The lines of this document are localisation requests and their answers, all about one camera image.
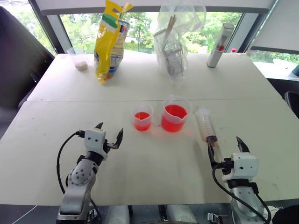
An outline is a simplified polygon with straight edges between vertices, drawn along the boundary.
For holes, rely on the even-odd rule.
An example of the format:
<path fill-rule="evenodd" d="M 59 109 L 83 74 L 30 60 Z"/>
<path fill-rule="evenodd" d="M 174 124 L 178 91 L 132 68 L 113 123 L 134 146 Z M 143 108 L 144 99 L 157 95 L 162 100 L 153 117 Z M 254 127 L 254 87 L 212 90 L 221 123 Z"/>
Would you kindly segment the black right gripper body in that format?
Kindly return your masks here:
<path fill-rule="evenodd" d="M 232 169 L 234 168 L 234 161 L 232 158 L 224 158 L 224 161 L 220 163 L 220 169 L 223 175 L 228 175 L 231 173 Z"/>

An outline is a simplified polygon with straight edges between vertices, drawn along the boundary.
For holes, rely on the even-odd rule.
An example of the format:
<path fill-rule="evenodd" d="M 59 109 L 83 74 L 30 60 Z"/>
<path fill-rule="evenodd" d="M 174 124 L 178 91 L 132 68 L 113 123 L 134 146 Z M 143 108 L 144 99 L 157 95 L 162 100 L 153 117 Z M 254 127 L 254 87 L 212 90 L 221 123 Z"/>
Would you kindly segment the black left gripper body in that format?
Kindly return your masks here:
<path fill-rule="evenodd" d="M 107 139 L 105 139 L 103 143 L 103 151 L 107 154 L 111 149 L 118 149 L 118 145 L 113 143 L 108 143 Z"/>

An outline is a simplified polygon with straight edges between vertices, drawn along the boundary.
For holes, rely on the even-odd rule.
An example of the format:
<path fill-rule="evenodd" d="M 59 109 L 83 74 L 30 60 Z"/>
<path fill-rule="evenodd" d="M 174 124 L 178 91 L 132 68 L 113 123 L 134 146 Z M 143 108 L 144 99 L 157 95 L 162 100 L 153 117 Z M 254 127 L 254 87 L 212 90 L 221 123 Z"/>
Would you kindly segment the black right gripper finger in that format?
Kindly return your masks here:
<path fill-rule="evenodd" d="M 241 138 L 236 136 L 236 140 L 237 140 L 237 143 L 238 143 L 237 146 L 238 146 L 241 153 L 250 153 L 249 148 L 247 147 L 247 145 L 243 142 L 243 140 Z"/>
<path fill-rule="evenodd" d="M 214 168 L 217 165 L 221 164 L 221 162 L 216 161 L 214 158 L 215 154 L 214 154 L 213 142 L 211 140 L 208 140 L 207 144 L 208 144 L 208 156 L 209 156 L 211 168 Z"/>

